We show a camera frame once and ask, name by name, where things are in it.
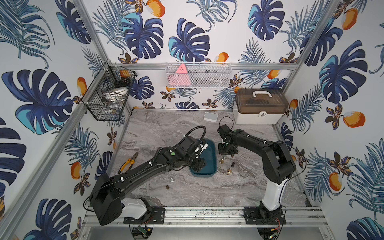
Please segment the teal plastic storage box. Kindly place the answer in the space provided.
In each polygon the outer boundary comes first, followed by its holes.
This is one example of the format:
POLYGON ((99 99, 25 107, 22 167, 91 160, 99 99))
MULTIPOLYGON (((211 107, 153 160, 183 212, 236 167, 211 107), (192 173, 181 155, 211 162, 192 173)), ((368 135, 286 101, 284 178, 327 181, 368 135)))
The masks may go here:
POLYGON ((200 172, 196 172, 190 169, 191 174, 197 178, 210 178, 215 175, 218 170, 215 143, 211 140, 206 140, 206 142, 208 147, 201 154, 201 158, 206 161, 206 165, 200 172))

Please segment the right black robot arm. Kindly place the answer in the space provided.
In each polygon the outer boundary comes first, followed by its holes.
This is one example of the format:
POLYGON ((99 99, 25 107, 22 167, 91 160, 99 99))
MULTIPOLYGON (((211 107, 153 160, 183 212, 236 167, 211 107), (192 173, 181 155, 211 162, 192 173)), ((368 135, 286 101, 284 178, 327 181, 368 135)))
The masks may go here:
POLYGON ((238 148, 244 148, 261 157, 268 182, 260 207, 268 212, 281 209, 285 186, 296 171, 296 165, 285 142, 263 140, 240 129, 231 130, 227 125, 219 127, 217 132, 222 139, 218 144, 221 155, 236 155, 239 153, 238 148))

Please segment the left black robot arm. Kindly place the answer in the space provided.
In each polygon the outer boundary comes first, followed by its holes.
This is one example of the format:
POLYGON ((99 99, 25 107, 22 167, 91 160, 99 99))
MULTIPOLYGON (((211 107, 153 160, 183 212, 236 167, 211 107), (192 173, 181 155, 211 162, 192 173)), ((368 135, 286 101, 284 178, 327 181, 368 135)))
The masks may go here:
POLYGON ((200 157, 206 146, 192 147, 189 150, 178 146, 159 148, 154 157, 140 166, 110 177, 101 175, 90 194, 90 203, 101 226, 116 220, 123 212, 122 200, 132 190, 150 179, 170 172, 191 167, 201 170, 205 160, 200 157))

